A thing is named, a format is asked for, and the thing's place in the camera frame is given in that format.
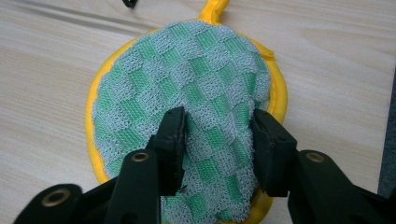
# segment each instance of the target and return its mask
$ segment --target wood grain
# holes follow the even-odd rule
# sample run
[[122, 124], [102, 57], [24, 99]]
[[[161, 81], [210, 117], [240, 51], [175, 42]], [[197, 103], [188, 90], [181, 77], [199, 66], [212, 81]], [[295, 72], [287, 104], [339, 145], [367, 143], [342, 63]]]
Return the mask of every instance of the wood grain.
[[[203, 0], [0, 0], [0, 222], [42, 189], [97, 185], [84, 135], [93, 76], [121, 45], [195, 18]], [[221, 20], [276, 53], [285, 127], [376, 191], [396, 61], [396, 2], [231, 1]], [[276, 200], [263, 223], [290, 223]]]

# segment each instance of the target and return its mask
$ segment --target terry cloth texture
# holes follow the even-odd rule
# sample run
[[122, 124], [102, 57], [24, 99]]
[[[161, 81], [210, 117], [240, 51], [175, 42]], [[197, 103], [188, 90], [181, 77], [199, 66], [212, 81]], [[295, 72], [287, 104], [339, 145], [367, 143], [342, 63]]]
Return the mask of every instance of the terry cloth texture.
[[162, 197], [163, 222], [244, 220], [256, 187], [249, 120], [267, 106], [269, 85], [258, 50], [226, 26], [184, 21], [141, 36], [103, 76], [94, 102], [94, 143], [106, 174], [117, 176], [164, 113], [184, 106], [187, 187]]

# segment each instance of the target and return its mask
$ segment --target yellow hanging loop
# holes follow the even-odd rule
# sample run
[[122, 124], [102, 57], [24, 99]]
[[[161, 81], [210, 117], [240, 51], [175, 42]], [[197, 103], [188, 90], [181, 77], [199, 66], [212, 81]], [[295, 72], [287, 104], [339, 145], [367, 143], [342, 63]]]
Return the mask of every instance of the yellow hanging loop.
[[230, 0], [208, 0], [198, 20], [212, 25], [221, 25], [219, 16], [229, 2]]

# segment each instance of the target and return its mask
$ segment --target yellow fabric trim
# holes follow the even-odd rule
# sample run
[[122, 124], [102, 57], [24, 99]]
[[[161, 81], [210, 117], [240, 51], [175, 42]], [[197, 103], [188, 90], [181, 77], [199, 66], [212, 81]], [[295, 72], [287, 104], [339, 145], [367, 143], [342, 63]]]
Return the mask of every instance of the yellow fabric trim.
[[132, 44], [136, 41], [137, 38], [131, 40], [130, 42], [126, 43], [124, 46], [122, 46], [120, 49], [118, 49], [116, 52], [114, 52], [102, 65], [102, 67], [99, 69], [98, 73], [96, 74], [95, 78], [93, 79], [93, 82], [90, 87], [90, 91], [88, 93], [88, 100], [87, 100], [87, 106], [85, 109], [85, 131], [86, 131], [86, 136], [87, 136], [87, 145], [88, 145], [88, 153], [90, 155], [91, 159], [91, 164], [93, 171], [96, 175], [97, 180], [99, 183], [103, 184], [108, 181], [108, 176], [106, 175], [104, 171], [104, 163], [102, 161], [102, 157], [100, 156], [99, 150], [95, 147], [95, 144], [93, 142], [93, 123], [92, 123], [92, 107], [93, 107], [93, 102], [97, 98], [97, 89], [100, 84], [100, 80], [102, 77], [110, 71], [111, 67], [113, 66], [113, 63], [121, 56], [121, 54], [130, 48]]
[[197, 20], [212, 25], [221, 25], [219, 16], [229, 2], [230, 0], [208, 0]]

